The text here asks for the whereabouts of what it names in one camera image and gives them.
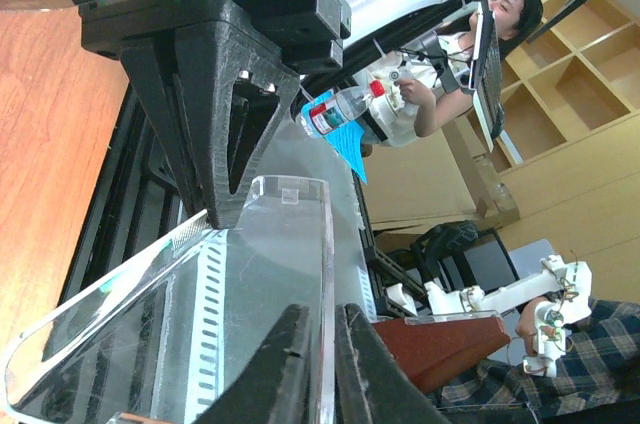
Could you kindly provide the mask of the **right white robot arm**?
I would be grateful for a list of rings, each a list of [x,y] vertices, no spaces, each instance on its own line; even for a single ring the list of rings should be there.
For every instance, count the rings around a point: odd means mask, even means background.
[[[95,0],[84,49],[116,60],[189,214],[233,227],[301,90],[341,84],[477,0]]]

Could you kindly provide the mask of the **clear plastic metronome cover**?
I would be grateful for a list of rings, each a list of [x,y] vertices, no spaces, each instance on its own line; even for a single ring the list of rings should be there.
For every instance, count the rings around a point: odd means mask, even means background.
[[[253,180],[238,223],[206,213],[9,346],[1,404],[22,423],[331,423],[329,186]]]

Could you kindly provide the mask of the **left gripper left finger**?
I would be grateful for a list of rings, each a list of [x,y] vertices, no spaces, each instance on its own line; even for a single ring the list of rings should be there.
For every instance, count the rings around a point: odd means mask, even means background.
[[[286,307],[238,378],[195,423],[306,422],[311,324],[307,307]]]

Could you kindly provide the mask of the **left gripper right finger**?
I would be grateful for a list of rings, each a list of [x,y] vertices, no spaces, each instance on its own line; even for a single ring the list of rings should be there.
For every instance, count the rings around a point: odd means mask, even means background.
[[[355,304],[335,309],[335,373],[339,423],[446,423],[409,381]]]

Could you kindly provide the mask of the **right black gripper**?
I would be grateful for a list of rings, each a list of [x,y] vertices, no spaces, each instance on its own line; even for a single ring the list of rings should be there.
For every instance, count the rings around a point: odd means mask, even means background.
[[[120,50],[138,36],[211,20],[226,5],[267,39],[235,26],[191,26],[175,46],[142,38]],[[236,226],[297,93],[299,78],[279,47],[341,44],[351,34],[346,0],[95,0],[79,15],[84,49],[109,59],[121,53],[187,214],[206,208],[217,229]]]

